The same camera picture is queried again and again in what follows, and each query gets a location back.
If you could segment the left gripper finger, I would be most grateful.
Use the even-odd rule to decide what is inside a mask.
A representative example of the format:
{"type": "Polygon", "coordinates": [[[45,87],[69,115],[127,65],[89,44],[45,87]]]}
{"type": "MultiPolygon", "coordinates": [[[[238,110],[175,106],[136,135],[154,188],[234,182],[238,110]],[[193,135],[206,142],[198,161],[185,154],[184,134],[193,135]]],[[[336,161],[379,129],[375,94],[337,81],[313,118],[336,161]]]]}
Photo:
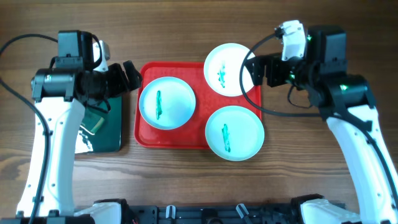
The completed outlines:
{"type": "Polygon", "coordinates": [[[133,62],[131,60],[125,61],[123,63],[126,75],[138,75],[139,76],[139,84],[142,83],[142,75],[139,73],[139,71],[135,68],[133,62]]]}
{"type": "Polygon", "coordinates": [[[132,74],[126,75],[127,78],[127,90],[134,91],[139,88],[139,76],[132,74]]]}

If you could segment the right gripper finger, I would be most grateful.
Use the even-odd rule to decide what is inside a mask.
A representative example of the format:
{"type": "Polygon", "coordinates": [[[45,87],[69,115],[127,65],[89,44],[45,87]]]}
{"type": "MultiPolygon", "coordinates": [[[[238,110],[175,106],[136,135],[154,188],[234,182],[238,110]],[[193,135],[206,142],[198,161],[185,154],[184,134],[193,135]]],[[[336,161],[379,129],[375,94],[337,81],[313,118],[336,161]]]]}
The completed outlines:
{"type": "Polygon", "coordinates": [[[245,67],[249,73],[264,73],[265,70],[265,57],[257,56],[247,59],[245,67]]]}
{"type": "Polygon", "coordinates": [[[255,86],[263,85],[264,73],[252,73],[252,82],[255,86]]]}

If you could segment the yellow green sponge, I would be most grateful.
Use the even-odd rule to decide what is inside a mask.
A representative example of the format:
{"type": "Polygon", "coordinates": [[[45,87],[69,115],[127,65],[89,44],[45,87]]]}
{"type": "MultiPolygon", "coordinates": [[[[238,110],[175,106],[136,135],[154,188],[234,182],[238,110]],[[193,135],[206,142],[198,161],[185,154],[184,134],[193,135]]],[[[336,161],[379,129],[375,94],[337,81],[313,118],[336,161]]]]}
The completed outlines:
{"type": "Polygon", "coordinates": [[[86,110],[80,127],[90,135],[95,135],[99,128],[102,127],[104,121],[105,119],[102,116],[86,110]]]}

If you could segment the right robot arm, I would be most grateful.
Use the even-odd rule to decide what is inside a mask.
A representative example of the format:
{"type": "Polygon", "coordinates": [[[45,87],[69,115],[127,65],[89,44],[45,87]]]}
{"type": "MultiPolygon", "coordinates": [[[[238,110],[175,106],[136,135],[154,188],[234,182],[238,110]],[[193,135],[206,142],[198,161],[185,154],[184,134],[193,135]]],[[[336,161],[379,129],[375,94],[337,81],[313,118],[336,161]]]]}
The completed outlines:
{"type": "Polygon", "coordinates": [[[292,200],[300,223],[396,223],[397,171],[379,125],[376,100],[368,81],[347,72],[346,32],[339,26],[305,29],[299,21],[277,27],[280,53],[254,56],[241,64],[254,85],[289,84],[305,90],[316,117],[325,121],[338,141],[354,183],[359,213],[333,205],[320,195],[292,200]]]}

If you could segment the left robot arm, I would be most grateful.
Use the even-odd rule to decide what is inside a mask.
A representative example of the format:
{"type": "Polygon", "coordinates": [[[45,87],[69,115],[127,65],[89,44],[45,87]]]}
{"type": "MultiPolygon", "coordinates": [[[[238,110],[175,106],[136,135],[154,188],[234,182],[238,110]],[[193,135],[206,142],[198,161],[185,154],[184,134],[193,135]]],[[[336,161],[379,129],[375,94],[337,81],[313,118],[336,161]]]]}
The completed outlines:
{"type": "Polygon", "coordinates": [[[31,81],[25,104],[35,113],[29,174],[16,215],[8,223],[136,223],[124,199],[106,199],[76,211],[72,178],[75,144],[85,110],[136,90],[142,76],[131,61],[108,65],[97,36],[64,30],[58,54],[31,81]]]}

